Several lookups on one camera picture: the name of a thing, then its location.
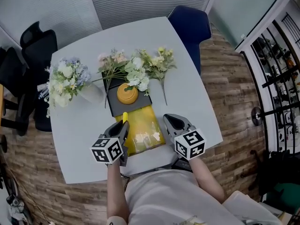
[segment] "blue chair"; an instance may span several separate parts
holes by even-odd
[[[194,65],[201,74],[199,44],[211,38],[211,27],[205,12],[186,6],[177,6],[168,19],[191,56]]]

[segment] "white shirt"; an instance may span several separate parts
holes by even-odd
[[[145,174],[128,184],[125,192],[130,225],[242,225],[215,198],[198,187],[187,171],[161,170]],[[120,217],[107,224],[125,225]]]

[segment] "black tray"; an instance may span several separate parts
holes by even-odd
[[[107,80],[104,80],[104,87],[107,90]],[[125,80],[119,78],[113,78],[108,89],[107,101],[111,109],[113,117],[122,115],[124,112],[132,112],[136,109],[146,107],[152,104],[150,96],[145,96],[145,92],[138,91],[137,100],[132,104],[123,104],[117,98],[117,90],[121,84],[125,83]]]

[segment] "wooden floor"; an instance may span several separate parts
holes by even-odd
[[[201,78],[214,107],[223,142],[209,150],[203,160],[230,195],[240,190],[258,200],[258,191],[249,192],[255,176],[240,178],[243,171],[255,169],[250,150],[262,153],[263,127],[254,127],[250,113],[259,104],[255,86],[243,57],[234,52],[213,28],[213,37],[201,44]],[[67,185],[56,156],[51,133],[37,131],[32,119],[26,136],[19,137],[7,128],[9,167],[48,220],[56,224],[105,224],[106,183]],[[42,213],[20,187],[36,223],[46,224]]]

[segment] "window blind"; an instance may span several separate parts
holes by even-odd
[[[0,0],[0,26],[18,43],[36,21],[55,31],[59,48],[101,30],[91,0]]]
[[[177,5],[204,10],[208,0],[93,0],[102,28],[167,16]]]

